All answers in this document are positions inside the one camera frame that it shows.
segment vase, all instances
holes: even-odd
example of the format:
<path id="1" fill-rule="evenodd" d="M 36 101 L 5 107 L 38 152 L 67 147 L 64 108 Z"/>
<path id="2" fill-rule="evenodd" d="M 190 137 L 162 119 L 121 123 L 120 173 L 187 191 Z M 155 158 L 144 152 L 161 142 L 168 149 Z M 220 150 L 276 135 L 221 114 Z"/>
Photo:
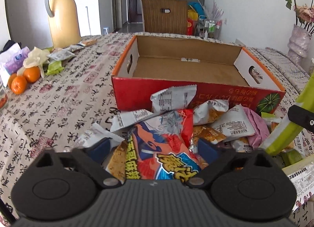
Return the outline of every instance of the vase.
<path id="1" fill-rule="evenodd" d="M 294 24 L 291 37 L 288 43 L 288 57 L 295 63 L 300 64 L 303 58 L 307 57 L 310 46 L 311 34 L 304 28 Z"/>

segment floor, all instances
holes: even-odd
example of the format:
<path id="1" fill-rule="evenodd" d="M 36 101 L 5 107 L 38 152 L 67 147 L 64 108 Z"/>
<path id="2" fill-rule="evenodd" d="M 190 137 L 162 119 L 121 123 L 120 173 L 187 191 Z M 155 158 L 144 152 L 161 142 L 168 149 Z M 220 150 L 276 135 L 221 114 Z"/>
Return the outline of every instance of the floor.
<path id="1" fill-rule="evenodd" d="M 143 32 L 142 23 L 125 23 L 122 25 L 122 28 L 118 31 L 118 33 L 135 33 L 135 32 Z"/>

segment patterned tablecloth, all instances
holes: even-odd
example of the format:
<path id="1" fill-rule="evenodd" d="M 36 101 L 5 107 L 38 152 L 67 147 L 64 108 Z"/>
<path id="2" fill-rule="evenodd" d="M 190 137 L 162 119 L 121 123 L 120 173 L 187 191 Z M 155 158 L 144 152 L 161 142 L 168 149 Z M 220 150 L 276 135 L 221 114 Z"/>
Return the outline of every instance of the patterned tablecloth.
<path id="1" fill-rule="evenodd" d="M 96 36 L 98 43 L 78 52 L 59 75 L 41 78 L 20 96 L 8 94 L 9 103 L 0 111 L 0 196 L 10 210 L 13 185 L 45 147 L 52 146 L 61 152 L 73 146 L 79 135 L 95 122 L 110 128 L 118 111 L 110 75 L 132 36 L 123 33 Z M 276 111 L 283 116 L 309 76 L 280 52 L 250 50 L 286 88 L 286 96 Z M 302 134 L 306 154 L 313 154 L 314 135 L 307 131 Z"/>

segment red cardboard box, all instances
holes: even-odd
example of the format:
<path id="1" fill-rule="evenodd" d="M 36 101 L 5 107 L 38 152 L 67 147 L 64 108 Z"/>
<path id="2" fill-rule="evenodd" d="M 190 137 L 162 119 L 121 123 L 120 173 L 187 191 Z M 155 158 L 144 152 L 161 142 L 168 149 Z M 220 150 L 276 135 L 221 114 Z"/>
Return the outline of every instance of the red cardboard box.
<path id="1" fill-rule="evenodd" d="M 134 36 L 121 55 L 112 84 L 121 111 L 147 109 L 150 96 L 171 86 L 197 84 L 189 105 L 229 99 L 256 112 L 274 112 L 285 89 L 246 48 L 199 39 Z"/>

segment brown striped chair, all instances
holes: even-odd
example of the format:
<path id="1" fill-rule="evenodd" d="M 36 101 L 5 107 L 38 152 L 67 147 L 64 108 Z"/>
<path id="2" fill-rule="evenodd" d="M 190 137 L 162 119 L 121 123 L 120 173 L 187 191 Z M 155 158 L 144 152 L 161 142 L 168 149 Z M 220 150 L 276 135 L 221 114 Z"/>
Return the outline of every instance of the brown striped chair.
<path id="1" fill-rule="evenodd" d="M 187 1 L 142 0 L 143 31 L 186 34 Z"/>

